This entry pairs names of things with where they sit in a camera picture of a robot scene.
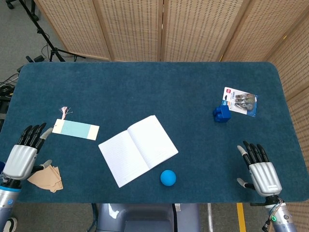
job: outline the robotic hand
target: robotic hand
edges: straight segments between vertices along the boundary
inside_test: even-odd
[[[42,135],[46,123],[28,126],[20,136],[19,141],[12,148],[3,169],[3,181],[0,184],[0,231],[3,231],[7,219],[10,217],[13,205],[21,191],[21,180],[27,179],[32,173],[42,170],[51,164],[48,160],[44,164],[34,166],[35,159],[45,139],[52,132],[49,128]]]
[[[285,202],[278,196],[282,190],[276,170],[261,145],[249,144],[243,141],[247,151],[241,146],[237,146],[245,163],[249,169],[253,184],[237,178],[238,183],[247,189],[255,190],[260,196],[265,197],[263,205],[268,210],[269,217],[262,227],[267,232],[267,228],[272,221],[276,232],[297,232],[292,216],[288,211]]]

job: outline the open notebook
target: open notebook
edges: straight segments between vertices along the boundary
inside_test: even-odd
[[[118,187],[178,153],[154,115],[101,143],[99,148]]]

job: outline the yellow floor line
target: yellow floor line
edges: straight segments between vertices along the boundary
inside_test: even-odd
[[[245,215],[243,213],[242,203],[237,203],[237,214],[238,214],[239,231],[246,232]]]

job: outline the blue ball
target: blue ball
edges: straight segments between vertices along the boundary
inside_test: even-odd
[[[161,174],[160,179],[162,184],[164,184],[165,186],[172,186],[176,182],[176,174],[171,170],[165,170]]]

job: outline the gray floor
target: gray floor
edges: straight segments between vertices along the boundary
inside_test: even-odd
[[[27,63],[25,56],[35,58],[41,55],[46,45],[43,37],[28,18],[18,1],[15,9],[9,10],[5,1],[0,2],[0,81],[16,73],[16,69]],[[41,14],[39,24],[50,35],[54,46],[62,48],[57,36]],[[78,61],[97,61],[87,58]],[[246,227],[249,232],[259,232],[267,214],[262,207],[250,207],[244,204]],[[238,232],[236,204],[212,204],[213,227],[215,232]],[[201,204],[202,232],[208,231],[207,206]],[[17,232],[84,232],[92,222],[90,204],[51,204],[18,203],[13,215],[18,218]]]

